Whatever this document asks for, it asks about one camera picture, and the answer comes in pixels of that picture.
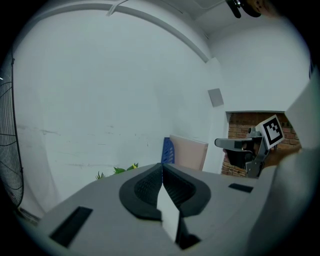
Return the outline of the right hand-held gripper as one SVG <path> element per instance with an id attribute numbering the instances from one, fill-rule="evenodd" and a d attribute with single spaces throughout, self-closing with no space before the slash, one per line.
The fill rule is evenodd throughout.
<path id="1" fill-rule="evenodd" d="M 249 178 L 258 178 L 271 149 L 283 139 L 279 119 L 273 115 L 250 127 L 247 139 L 217 138 L 214 145 L 224 149 L 223 152 L 232 166 L 245 169 Z"/>

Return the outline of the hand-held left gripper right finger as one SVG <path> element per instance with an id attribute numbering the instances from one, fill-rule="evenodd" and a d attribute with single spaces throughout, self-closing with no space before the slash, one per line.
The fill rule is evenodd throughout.
<path id="1" fill-rule="evenodd" d="M 169 164 L 162 165 L 162 182 L 178 209 L 175 243 L 185 250 L 201 241 L 188 231 L 184 218 L 199 215 L 211 199 L 211 190 L 203 181 Z"/>

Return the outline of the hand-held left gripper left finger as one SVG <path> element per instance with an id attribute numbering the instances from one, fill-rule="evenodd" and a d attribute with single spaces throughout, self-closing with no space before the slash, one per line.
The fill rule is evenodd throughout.
<path id="1" fill-rule="evenodd" d="M 119 189 L 120 202 L 139 219 L 160 221 L 162 213 L 157 203 L 162 184 L 162 164 L 157 163 L 123 183 Z"/>

